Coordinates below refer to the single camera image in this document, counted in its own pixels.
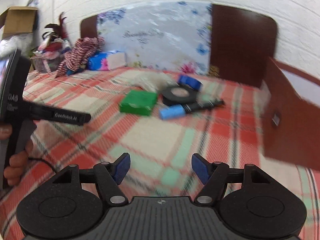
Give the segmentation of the person's left hand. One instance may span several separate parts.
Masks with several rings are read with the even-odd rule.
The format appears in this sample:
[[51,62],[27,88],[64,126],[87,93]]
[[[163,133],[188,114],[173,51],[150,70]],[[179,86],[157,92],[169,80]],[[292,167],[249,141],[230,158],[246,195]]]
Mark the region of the person's left hand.
[[[10,138],[12,134],[12,126],[10,124],[1,124],[1,141]],[[9,186],[16,186],[20,183],[21,176],[25,171],[28,163],[29,154],[33,150],[33,141],[29,138],[24,149],[12,155],[9,160],[9,166],[4,169],[3,176],[7,179]]]

